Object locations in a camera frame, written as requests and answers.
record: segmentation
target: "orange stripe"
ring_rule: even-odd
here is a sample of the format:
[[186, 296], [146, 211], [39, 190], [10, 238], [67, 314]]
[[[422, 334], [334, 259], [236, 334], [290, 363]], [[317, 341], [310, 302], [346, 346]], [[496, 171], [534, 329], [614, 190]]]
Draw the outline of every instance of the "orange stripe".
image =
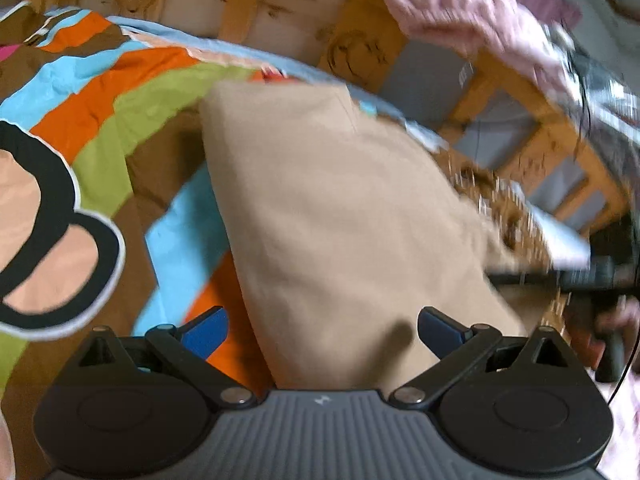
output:
[[111, 22], [105, 20], [97, 12], [91, 12], [71, 27], [61, 28], [51, 43], [41, 47], [46, 52], [61, 52], [72, 46], [80, 46], [96, 34], [100, 34]]
[[113, 115], [119, 95], [139, 87], [172, 68], [199, 63], [179, 47], [126, 52], [113, 67], [94, 77], [78, 94], [70, 95], [47, 113], [31, 133], [48, 142], [71, 164], [100, 127]]
[[263, 395], [273, 388], [273, 379], [246, 313], [231, 252], [225, 254], [191, 305], [185, 322], [215, 305], [223, 306], [229, 316], [229, 335], [207, 361], [252, 392]]
[[256, 70], [253, 75], [249, 78], [249, 81], [252, 82], [264, 82], [264, 74], [261, 70]]

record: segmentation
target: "light blue stripe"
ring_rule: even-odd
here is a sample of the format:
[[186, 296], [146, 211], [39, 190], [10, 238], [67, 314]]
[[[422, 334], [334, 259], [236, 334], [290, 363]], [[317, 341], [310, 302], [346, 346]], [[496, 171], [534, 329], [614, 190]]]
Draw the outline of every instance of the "light blue stripe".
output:
[[61, 30], [62, 28], [73, 27], [74, 25], [77, 25], [80, 22], [80, 20], [82, 20], [85, 16], [88, 16], [90, 12], [91, 12], [90, 10], [80, 10], [79, 12], [76, 12], [73, 16], [69, 16], [64, 20], [60, 20], [49, 31], [49, 33], [47, 34], [47, 39], [44, 40], [42, 43], [39, 43], [38, 46], [48, 45], [49, 43], [51, 43], [51, 41], [53, 41], [53, 38], [55, 37], [55, 35], [58, 33], [59, 30]]
[[35, 77], [0, 105], [0, 118], [31, 130], [71, 94], [77, 94], [91, 79], [110, 69], [122, 54], [146, 48], [127, 41], [113, 50], [89, 57], [60, 57], [44, 65]]
[[140, 313], [134, 335], [159, 323], [180, 325], [229, 249], [205, 164], [182, 186], [145, 239], [158, 288]]

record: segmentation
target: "tan cloth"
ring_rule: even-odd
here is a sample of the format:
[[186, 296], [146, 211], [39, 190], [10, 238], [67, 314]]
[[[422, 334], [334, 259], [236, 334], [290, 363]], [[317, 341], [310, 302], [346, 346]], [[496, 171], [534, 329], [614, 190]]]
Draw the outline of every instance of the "tan cloth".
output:
[[503, 285], [498, 293], [522, 320], [527, 334], [540, 324], [545, 310], [556, 298], [556, 289], [541, 285]]
[[221, 82], [201, 115], [242, 294], [279, 387], [389, 393], [437, 361], [415, 329], [424, 305], [524, 334], [482, 273], [497, 232], [346, 87]]
[[14, 480], [14, 450], [11, 446], [11, 436], [4, 421], [4, 415], [0, 412], [0, 480]]

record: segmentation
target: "wooden bunk bed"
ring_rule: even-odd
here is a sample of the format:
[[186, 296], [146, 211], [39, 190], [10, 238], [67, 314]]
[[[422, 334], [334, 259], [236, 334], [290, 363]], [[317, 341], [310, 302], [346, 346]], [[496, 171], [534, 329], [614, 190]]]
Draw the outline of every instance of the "wooden bunk bed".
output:
[[[36, 10], [73, 6], [78, 0], [30, 0]], [[165, 0], [114, 0], [121, 16], [157, 22]], [[218, 39], [243, 44], [250, 33], [261, 0], [226, 0]], [[383, 0], [346, 0], [326, 42], [318, 67], [370, 92], [382, 86], [408, 40]], [[568, 156], [574, 154], [578, 136], [574, 124], [538, 88], [504, 65], [489, 52], [469, 60], [474, 75], [439, 134], [451, 144], [459, 140], [465, 125], [486, 107], [498, 91], [507, 92], [536, 119], [530, 136], [497, 170], [500, 177], [518, 181], [529, 196]], [[456, 154], [461, 164], [469, 164]], [[596, 192], [606, 204], [591, 221], [580, 227], [583, 235], [594, 232], [628, 210], [623, 189], [609, 174], [588, 142], [580, 142], [575, 162], [584, 171], [581, 182], [569, 190], [554, 211], [566, 221]]]

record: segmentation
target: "bedsheet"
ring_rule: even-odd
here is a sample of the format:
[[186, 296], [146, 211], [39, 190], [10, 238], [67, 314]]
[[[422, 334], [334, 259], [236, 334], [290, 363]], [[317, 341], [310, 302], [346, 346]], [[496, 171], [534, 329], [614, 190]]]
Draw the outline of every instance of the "bedsheet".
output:
[[[89, 323], [143, 333], [224, 304], [230, 335], [210, 362], [257, 392], [271, 385], [210, 188], [197, 103], [222, 78], [264, 80], [278, 69], [332, 78], [170, 29], [165, 38], [190, 48], [152, 47], [118, 25], [159, 26], [81, 9], [20, 7], [11, 18], [23, 37], [0, 60], [0, 186], [20, 193], [0, 193], [0, 207], [15, 211], [0, 218], [0, 409], [17, 478], [35, 479], [47, 465], [33, 411]], [[372, 113], [399, 115], [351, 92]], [[440, 142], [407, 129], [427, 148]]]

